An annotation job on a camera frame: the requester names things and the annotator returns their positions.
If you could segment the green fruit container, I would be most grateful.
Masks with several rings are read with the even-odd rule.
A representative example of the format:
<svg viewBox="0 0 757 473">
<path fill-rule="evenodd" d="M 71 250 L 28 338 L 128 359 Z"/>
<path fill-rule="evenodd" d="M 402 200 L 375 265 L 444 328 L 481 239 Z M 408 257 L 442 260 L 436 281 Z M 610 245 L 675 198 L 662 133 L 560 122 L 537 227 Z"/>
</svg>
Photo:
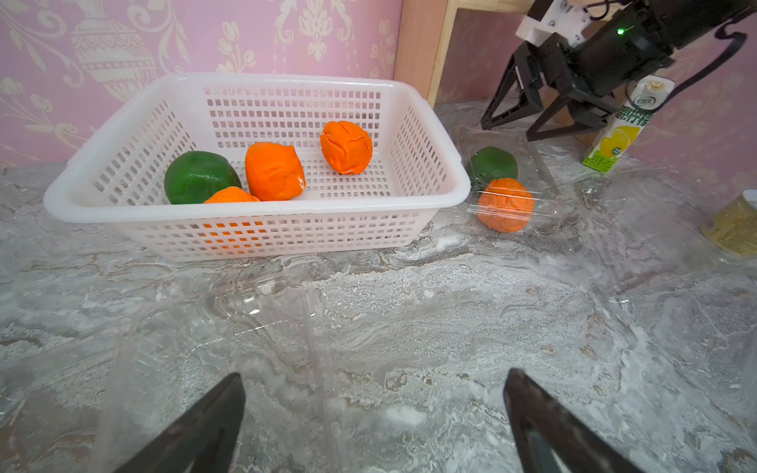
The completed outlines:
<svg viewBox="0 0 757 473">
<path fill-rule="evenodd" d="M 507 151 L 498 147 L 485 147 L 470 158 L 466 171 L 471 187 L 481 189 L 496 179 L 517 179 L 518 163 Z"/>
<path fill-rule="evenodd" d="M 204 151 L 181 154 L 167 168 L 164 189 L 173 205 L 202 204 L 228 187 L 241 187 L 234 167 L 223 156 Z"/>
</svg>

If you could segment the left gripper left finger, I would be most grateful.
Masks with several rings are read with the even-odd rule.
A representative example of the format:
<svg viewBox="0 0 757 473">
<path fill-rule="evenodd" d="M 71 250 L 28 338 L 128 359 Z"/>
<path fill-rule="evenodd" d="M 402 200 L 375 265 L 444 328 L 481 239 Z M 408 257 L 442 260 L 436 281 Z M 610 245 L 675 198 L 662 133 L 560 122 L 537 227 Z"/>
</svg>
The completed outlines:
<svg viewBox="0 0 757 473">
<path fill-rule="evenodd" d="M 119 472 L 228 472 L 246 392 L 237 372 L 225 376 Z"/>
</svg>

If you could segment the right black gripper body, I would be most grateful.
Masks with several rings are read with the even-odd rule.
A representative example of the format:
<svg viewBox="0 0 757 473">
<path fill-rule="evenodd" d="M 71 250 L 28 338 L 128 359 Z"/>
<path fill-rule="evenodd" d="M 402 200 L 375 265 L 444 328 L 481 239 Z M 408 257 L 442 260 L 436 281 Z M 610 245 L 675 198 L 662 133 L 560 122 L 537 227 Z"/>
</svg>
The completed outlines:
<svg viewBox="0 0 757 473">
<path fill-rule="evenodd" d="M 580 45 L 553 34 L 526 46 L 530 68 L 560 99 L 613 108 L 608 96 L 672 63 L 673 46 L 650 11 L 619 11 Z"/>
</svg>

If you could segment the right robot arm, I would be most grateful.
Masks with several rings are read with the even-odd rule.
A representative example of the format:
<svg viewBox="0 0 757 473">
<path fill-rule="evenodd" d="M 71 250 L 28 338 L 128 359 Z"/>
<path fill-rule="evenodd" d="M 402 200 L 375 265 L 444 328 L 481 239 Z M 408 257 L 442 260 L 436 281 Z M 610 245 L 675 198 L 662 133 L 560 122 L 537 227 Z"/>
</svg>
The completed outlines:
<svg viewBox="0 0 757 473">
<path fill-rule="evenodd" d="M 485 130 L 534 117 L 528 141 L 595 132 L 619 111 L 615 90 L 673 63 L 672 55 L 715 33 L 729 46 L 678 85 L 696 84 L 734 57 L 747 36 L 727 28 L 755 14 L 753 1 L 623 1 L 595 17 L 576 1 L 537 1 L 516 33 L 510 58 L 486 108 Z"/>
</svg>

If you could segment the clear clamshell container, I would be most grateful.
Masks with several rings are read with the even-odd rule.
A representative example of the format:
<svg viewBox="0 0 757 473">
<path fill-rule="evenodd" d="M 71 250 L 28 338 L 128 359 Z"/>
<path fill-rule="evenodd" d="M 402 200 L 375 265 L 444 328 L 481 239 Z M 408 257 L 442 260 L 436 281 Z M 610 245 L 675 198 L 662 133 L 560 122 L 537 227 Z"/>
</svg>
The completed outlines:
<svg viewBox="0 0 757 473">
<path fill-rule="evenodd" d="M 116 351 L 90 470 L 122 466 L 238 374 L 246 402 L 232 471 L 359 471 L 325 342 L 323 293 L 285 276 L 146 311 Z"/>
<path fill-rule="evenodd" d="M 577 220 L 575 196 L 557 183 L 546 157 L 522 132 L 458 125 L 453 142 L 470 180 L 459 218 L 472 232 L 495 237 L 547 236 Z"/>
<path fill-rule="evenodd" d="M 566 191 L 578 219 L 571 272 L 607 301 L 625 303 L 718 270 L 756 266 L 705 237 L 715 204 L 655 169 L 594 173 Z"/>
</svg>

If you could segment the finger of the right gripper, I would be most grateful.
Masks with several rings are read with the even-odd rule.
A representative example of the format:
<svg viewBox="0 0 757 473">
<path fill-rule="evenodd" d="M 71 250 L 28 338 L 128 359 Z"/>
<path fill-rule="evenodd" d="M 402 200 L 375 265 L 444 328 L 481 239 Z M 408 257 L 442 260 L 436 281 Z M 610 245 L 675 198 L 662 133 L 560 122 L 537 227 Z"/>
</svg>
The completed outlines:
<svg viewBox="0 0 757 473">
<path fill-rule="evenodd" d="M 600 97 L 581 90 L 558 93 L 549 106 L 542 104 L 538 90 L 529 90 L 524 96 L 536 115 L 526 132 L 528 142 L 597 132 L 618 112 L 618 102 L 611 96 Z"/>
<path fill-rule="evenodd" d="M 531 43 L 522 43 L 508 62 L 497 91 L 481 118 L 481 127 L 491 130 L 540 114 L 544 111 L 539 94 L 542 87 L 537 48 Z M 518 102 L 511 108 L 498 112 L 503 100 L 512 91 L 518 93 Z"/>
</svg>

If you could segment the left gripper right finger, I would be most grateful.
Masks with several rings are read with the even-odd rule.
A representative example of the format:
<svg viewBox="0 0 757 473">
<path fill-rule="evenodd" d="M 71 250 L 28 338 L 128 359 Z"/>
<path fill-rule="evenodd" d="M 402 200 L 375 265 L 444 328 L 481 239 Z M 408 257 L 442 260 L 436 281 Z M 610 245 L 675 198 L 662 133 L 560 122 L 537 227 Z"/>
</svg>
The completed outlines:
<svg viewBox="0 0 757 473">
<path fill-rule="evenodd" d="M 504 402 L 523 471 L 642 472 L 525 371 L 510 370 Z"/>
</svg>

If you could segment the orange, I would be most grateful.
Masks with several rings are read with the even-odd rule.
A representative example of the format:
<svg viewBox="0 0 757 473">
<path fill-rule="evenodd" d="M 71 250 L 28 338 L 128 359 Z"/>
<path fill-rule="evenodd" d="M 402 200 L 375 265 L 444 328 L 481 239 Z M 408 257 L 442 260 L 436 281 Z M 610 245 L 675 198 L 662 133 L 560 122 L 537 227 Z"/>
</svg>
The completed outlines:
<svg viewBox="0 0 757 473">
<path fill-rule="evenodd" d="M 230 186 L 214 193 L 205 204 L 259 202 L 259 199 L 244 189 Z"/>
<path fill-rule="evenodd" d="M 488 228 L 500 233 L 524 230 L 535 208 L 535 198 L 516 179 L 496 179 L 481 193 L 476 215 Z"/>
<path fill-rule="evenodd" d="M 359 125 L 331 121 L 321 133 L 321 152 L 339 175 L 360 175 L 372 161 L 374 145 L 368 132 Z"/>
<path fill-rule="evenodd" d="M 246 152 L 250 193 L 260 201 L 286 201 L 303 194 L 305 171 L 294 146 L 260 142 Z"/>
</svg>

